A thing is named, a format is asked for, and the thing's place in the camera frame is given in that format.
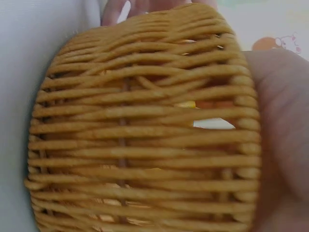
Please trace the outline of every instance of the wicker basket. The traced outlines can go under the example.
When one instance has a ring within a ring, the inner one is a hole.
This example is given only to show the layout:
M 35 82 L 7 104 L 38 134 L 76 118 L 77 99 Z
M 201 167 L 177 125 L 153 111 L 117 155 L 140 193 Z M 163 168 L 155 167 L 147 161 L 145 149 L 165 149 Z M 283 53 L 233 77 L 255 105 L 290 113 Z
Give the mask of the wicker basket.
M 210 118 L 235 128 L 192 127 Z M 251 226 L 256 92 L 232 29 L 211 7 L 189 4 L 71 39 L 47 71 L 29 131 L 25 184 L 41 232 Z

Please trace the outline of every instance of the rattan strand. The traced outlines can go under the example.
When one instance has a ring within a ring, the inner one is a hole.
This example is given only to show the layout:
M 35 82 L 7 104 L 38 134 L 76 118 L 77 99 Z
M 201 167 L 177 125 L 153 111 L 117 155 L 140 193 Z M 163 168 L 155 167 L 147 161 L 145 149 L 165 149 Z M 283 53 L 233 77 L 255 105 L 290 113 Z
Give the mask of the rattan strand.
M 261 162 L 256 97 L 232 29 L 206 5 L 75 36 L 32 113 L 25 185 L 38 228 L 247 232 Z M 176 106 L 186 101 L 208 107 Z M 210 118 L 235 129 L 189 126 Z

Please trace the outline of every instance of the woven basket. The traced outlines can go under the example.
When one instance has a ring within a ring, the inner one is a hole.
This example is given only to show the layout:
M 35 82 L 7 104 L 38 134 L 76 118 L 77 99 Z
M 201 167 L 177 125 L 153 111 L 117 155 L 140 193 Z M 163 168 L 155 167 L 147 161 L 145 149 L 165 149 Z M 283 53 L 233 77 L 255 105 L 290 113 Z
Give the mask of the woven basket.
M 192 126 L 210 118 L 235 128 Z M 232 29 L 211 7 L 184 5 L 71 39 L 47 71 L 29 131 L 25 184 L 41 232 L 251 226 L 256 92 Z

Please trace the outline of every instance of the palm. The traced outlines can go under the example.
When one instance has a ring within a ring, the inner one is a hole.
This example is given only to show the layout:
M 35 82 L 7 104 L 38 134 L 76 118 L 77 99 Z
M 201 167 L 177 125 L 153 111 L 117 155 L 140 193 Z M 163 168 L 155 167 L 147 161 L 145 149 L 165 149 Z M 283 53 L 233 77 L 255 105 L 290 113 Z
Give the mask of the palm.
M 247 53 L 257 80 L 264 138 L 253 232 L 309 231 L 309 64 L 285 51 Z

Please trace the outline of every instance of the finger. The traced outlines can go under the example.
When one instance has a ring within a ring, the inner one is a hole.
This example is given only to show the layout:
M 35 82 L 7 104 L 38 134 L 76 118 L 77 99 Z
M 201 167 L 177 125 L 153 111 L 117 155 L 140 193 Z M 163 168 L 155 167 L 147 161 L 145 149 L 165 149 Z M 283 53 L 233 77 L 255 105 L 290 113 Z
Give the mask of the finger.
M 295 194 L 309 201 L 309 62 L 287 50 L 246 52 L 264 138 Z
M 114 25 L 120 16 L 126 0 L 109 0 L 104 8 L 102 26 Z
M 136 15 L 143 15 L 149 10 L 148 0 L 131 0 L 131 9 L 128 18 Z
M 218 9 L 218 4 L 216 0 L 192 0 L 192 3 L 204 3 L 213 7 L 216 10 Z

